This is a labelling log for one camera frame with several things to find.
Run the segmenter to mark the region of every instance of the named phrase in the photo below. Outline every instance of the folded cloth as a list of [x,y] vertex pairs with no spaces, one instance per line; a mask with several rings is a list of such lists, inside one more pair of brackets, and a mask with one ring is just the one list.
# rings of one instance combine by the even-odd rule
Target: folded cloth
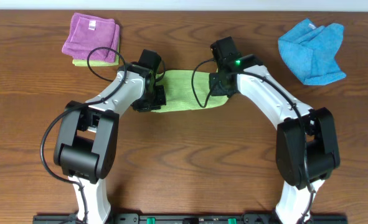
[[[116,49],[120,27],[113,19],[102,19],[75,13],[70,23],[70,33],[62,52],[74,59],[87,59],[91,50],[97,47]],[[91,60],[102,60],[113,63],[116,54],[108,50],[97,50]]]
[[[117,52],[119,52],[120,45],[117,43]],[[87,67],[87,60],[82,59],[73,59],[72,63],[74,66],[78,67]],[[104,62],[100,60],[90,60],[91,67],[107,67],[107,66],[115,66],[119,65],[119,56],[116,56],[116,60],[113,63]]]
[[[166,93],[166,105],[160,110],[154,110],[157,113],[184,110],[199,110],[201,108],[195,99],[191,87],[191,78],[193,71],[190,70],[168,70],[163,79],[158,84],[164,85]],[[196,72],[194,82],[196,94],[200,102],[204,102],[209,93],[209,74],[206,72]],[[211,96],[206,108],[214,108],[227,102],[226,96]]]
[[346,77],[334,59],[343,32],[340,24],[317,28],[305,19],[279,38],[279,53],[304,85],[327,85]]

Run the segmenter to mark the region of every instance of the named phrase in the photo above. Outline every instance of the purple towel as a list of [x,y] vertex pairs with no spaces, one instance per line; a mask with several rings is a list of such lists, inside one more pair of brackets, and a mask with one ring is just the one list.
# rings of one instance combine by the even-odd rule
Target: purple towel
[[[87,59],[91,50],[97,47],[117,49],[120,27],[113,19],[102,19],[75,13],[70,24],[70,33],[62,52],[73,59]],[[91,60],[114,62],[116,54],[107,50],[97,50]]]

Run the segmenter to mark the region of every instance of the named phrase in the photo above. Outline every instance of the wooden tabletop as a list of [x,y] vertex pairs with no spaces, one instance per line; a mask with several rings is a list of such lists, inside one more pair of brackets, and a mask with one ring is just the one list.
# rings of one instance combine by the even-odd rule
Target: wooden tabletop
[[[73,11],[0,11],[0,223],[31,223],[37,213],[77,210],[73,187],[46,173],[40,139],[70,100],[85,101],[107,82],[61,53]],[[368,223],[368,13],[82,11],[121,26],[120,52],[137,61],[157,51],[167,69],[193,70],[211,58],[209,45],[231,35],[256,54],[274,78],[336,122],[341,166],[321,188],[314,213],[345,213]],[[305,86],[278,53],[278,38],[305,18],[344,25],[336,56],[347,78]],[[114,78],[117,67],[98,68]],[[205,72],[215,65],[205,65]],[[45,155],[53,165],[59,125]],[[275,164],[276,131],[240,95],[218,108],[137,113],[120,120],[118,147],[107,177],[112,207],[143,213],[238,213],[274,209],[283,186]]]

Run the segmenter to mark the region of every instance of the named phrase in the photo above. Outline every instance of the light green cloth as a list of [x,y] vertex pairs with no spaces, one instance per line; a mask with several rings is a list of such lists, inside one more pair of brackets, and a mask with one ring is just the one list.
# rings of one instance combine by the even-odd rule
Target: light green cloth
[[[170,111],[199,110],[201,108],[195,99],[191,87],[191,70],[168,70],[158,85],[164,85],[166,105],[153,112],[163,113]],[[209,93],[209,73],[196,72],[194,87],[199,101],[204,104]],[[206,108],[214,108],[227,102],[226,96],[210,96]]]
[[[120,52],[119,49],[120,49],[120,41],[117,45],[117,52]],[[72,63],[74,64],[74,66],[87,67],[87,60],[73,59]],[[116,60],[113,63],[99,61],[99,60],[90,60],[90,65],[91,67],[106,67],[106,66],[119,65],[119,56],[116,55]]]

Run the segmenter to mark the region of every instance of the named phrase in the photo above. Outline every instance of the white tag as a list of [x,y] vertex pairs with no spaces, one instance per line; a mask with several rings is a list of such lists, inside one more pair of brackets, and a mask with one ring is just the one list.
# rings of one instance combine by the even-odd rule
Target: white tag
[[308,24],[308,27],[311,29],[316,29],[316,26],[314,24]]
[[95,30],[96,26],[97,26],[97,21],[90,21],[90,24],[88,25],[88,29]]

